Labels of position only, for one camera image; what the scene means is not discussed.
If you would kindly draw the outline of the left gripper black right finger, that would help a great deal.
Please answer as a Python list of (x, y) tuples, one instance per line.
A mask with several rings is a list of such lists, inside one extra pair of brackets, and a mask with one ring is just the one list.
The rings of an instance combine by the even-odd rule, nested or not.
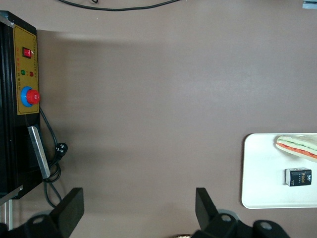
[(196, 217), (200, 229), (197, 238), (251, 238), (252, 228), (228, 210), (218, 210), (205, 188), (196, 189)]

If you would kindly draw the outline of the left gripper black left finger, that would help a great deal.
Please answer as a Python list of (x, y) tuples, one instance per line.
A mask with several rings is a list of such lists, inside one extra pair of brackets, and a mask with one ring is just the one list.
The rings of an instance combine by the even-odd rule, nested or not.
[(28, 238), (68, 238), (84, 214), (84, 193), (73, 188), (48, 214), (32, 217), (24, 225)]

